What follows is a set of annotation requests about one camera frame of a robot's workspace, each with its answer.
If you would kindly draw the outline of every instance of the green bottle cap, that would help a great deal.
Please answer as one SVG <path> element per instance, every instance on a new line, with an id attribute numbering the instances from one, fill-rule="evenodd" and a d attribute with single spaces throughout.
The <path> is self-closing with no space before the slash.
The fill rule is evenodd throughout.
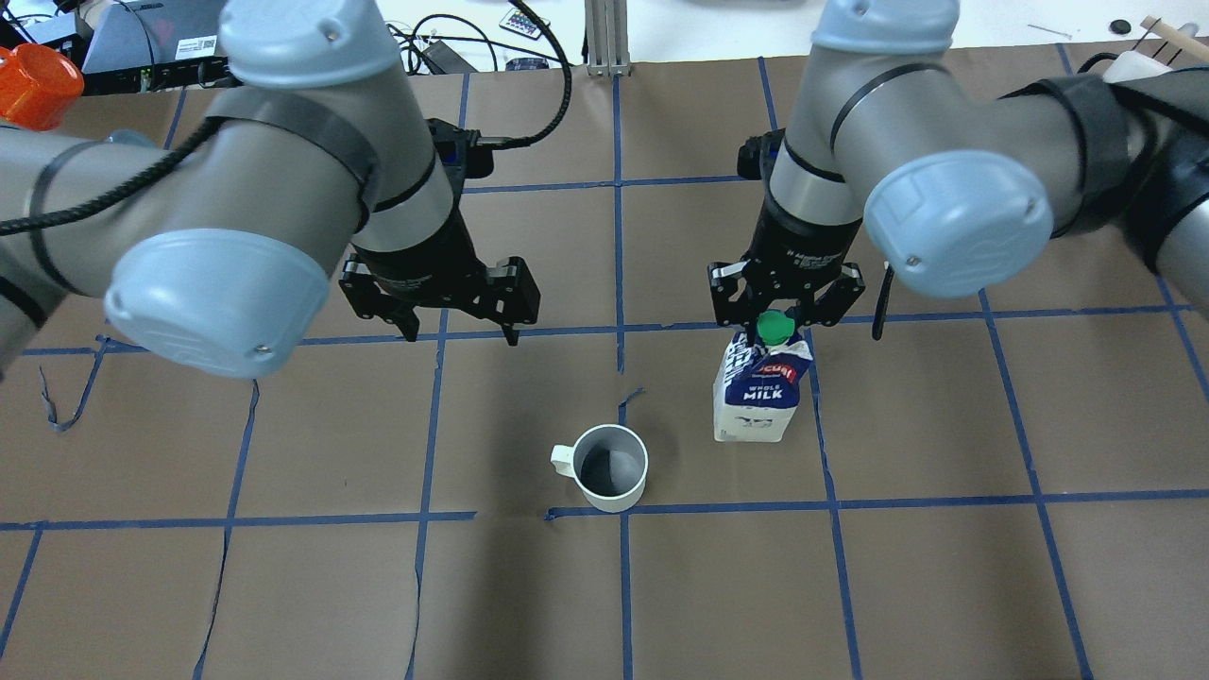
<path id="1" fill-rule="evenodd" d="M 798 324 L 792 318 L 776 310 L 769 310 L 756 319 L 756 333 L 769 347 L 785 342 L 797 329 Z"/>

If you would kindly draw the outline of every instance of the white label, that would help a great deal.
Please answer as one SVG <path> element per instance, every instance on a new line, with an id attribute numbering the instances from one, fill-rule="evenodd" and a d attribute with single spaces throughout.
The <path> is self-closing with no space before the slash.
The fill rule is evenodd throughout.
<path id="1" fill-rule="evenodd" d="M 177 44 L 177 60 L 213 57 L 218 45 L 219 36 L 216 35 L 203 35 L 201 38 L 181 40 Z"/>

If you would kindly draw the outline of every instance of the milk carton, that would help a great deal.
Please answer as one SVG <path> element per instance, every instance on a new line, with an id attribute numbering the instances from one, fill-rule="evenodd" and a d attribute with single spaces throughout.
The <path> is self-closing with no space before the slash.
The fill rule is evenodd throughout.
<path id="1" fill-rule="evenodd" d="M 713 382 L 713 438 L 780 442 L 798 409 L 800 382 L 814 357 L 797 323 L 779 311 L 760 315 L 759 340 L 736 333 Z"/>

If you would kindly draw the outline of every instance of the white cup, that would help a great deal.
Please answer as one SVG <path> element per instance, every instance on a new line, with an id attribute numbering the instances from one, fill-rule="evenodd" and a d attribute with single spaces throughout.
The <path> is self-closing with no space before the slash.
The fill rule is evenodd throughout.
<path id="1" fill-rule="evenodd" d="M 550 462 L 604 512 L 630 509 L 647 488 L 647 445 L 620 425 L 597 425 L 580 434 L 574 446 L 556 445 Z"/>

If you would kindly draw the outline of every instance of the red logo on carton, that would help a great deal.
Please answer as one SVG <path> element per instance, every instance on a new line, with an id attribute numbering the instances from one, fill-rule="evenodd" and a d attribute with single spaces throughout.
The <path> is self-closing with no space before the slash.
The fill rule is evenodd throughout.
<path id="1" fill-rule="evenodd" d="M 780 375 L 788 380 L 789 385 L 793 385 L 798 380 L 798 369 L 789 364 L 764 364 L 756 369 L 756 373 L 762 375 Z"/>

